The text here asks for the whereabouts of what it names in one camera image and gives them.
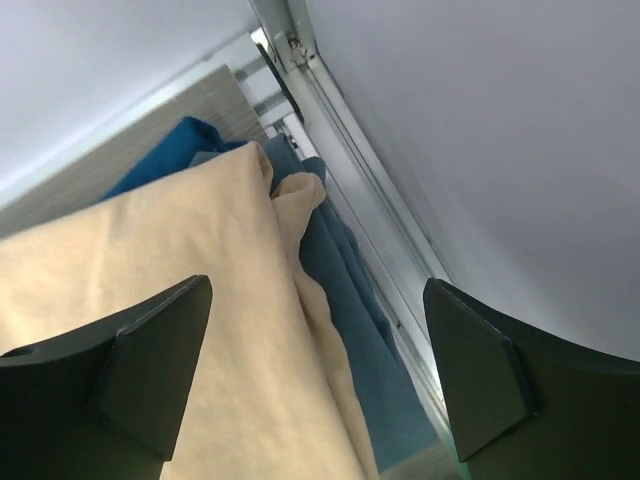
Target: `towel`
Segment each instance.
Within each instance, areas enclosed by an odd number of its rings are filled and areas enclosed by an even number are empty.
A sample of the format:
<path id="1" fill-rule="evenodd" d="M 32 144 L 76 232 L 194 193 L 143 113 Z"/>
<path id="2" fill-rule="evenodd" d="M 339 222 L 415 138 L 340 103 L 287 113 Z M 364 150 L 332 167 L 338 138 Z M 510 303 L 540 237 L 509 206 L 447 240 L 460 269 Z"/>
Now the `towel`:
<path id="1" fill-rule="evenodd" d="M 344 345 L 297 248 L 320 180 L 269 197 L 251 143 L 0 241 L 0 351 L 120 311 L 193 275 L 209 324 L 165 480 L 373 479 Z"/>

